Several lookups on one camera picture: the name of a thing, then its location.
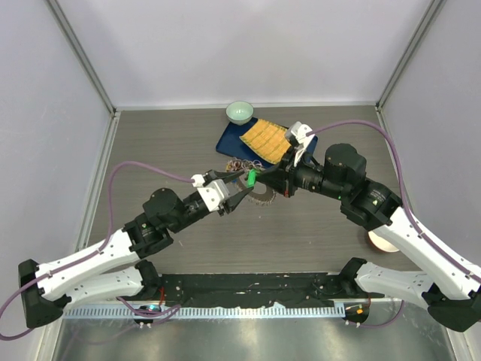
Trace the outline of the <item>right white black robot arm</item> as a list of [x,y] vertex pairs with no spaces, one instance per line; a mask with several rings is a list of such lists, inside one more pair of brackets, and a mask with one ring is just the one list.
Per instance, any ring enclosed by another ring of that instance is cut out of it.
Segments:
[[410,220],[394,192],[367,178],[366,165],[349,144],[331,145],[323,164],[296,159],[290,147],[256,180],[285,197],[303,189],[339,200],[348,220],[394,245],[419,267],[417,272],[400,272],[352,258],[339,279],[343,294],[392,296],[425,309],[451,330],[468,330],[480,320],[479,266],[449,249],[418,220]]

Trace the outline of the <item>green capped key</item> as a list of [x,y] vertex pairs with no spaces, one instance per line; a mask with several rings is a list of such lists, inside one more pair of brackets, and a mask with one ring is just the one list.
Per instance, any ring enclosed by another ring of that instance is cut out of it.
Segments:
[[257,171],[250,169],[247,173],[247,187],[254,187],[256,184]]

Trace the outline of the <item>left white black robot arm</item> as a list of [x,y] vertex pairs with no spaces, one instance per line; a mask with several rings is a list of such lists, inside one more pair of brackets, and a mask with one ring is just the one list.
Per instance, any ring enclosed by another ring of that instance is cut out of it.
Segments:
[[181,199],[169,188],[154,191],[135,219],[121,229],[109,228],[104,240],[54,261],[21,262],[18,276],[27,328],[46,326],[75,305],[102,297],[154,299],[160,278],[147,257],[170,246],[172,234],[206,216],[234,211],[253,190],[229,191],[228,184],[242,174],[195,174],[188,180],[193,193]]

